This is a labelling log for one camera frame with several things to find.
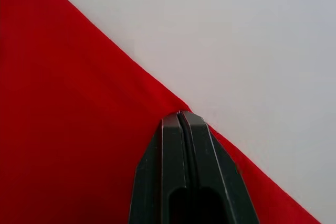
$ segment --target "red surface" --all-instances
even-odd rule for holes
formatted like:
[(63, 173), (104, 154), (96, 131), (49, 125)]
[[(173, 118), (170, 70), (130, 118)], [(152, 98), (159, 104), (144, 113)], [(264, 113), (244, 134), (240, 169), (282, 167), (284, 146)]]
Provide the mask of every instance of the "red surface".
[[(0, 223), (126, 223), (138, 160), (188, 107), (67, 0), (1, 0)], [(225, 138), (261, 223), (318, 223)]]

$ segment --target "red fabric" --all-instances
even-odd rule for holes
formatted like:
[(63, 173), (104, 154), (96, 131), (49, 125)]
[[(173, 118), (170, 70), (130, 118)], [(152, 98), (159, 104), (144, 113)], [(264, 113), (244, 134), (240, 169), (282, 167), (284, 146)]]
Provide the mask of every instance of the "red fabric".
[[(67, 0), (1, 0), (0, 223), (126, 223), (161, 117), (188, 107)], [(318, 223), (225, 138), (261, 223)]]

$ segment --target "red cloth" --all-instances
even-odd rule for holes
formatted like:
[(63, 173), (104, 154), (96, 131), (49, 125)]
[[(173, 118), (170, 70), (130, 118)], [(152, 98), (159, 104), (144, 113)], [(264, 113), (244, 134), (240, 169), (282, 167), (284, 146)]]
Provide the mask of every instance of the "red cloth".
[[(1, 0), (0, 223), (126, 223), (160, 118), (188, 107), (67, 0)], [(214, 132), (261, 223), (318, 223)]]

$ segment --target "black plastic object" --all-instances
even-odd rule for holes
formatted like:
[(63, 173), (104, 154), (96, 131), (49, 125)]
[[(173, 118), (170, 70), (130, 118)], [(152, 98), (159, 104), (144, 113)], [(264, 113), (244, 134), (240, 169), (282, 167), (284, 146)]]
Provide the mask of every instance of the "black plastic object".
[(259, 223), (235, 163), (191, 112), (162, 119), (136, 169), (129, 224)]

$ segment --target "white wall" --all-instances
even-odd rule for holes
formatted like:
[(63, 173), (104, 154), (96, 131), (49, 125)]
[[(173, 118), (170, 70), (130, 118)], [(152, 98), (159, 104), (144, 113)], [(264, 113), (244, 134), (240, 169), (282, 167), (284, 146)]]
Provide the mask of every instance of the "white wall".
[(336, 219), (335, 0), (70, 0), (323, 223)]

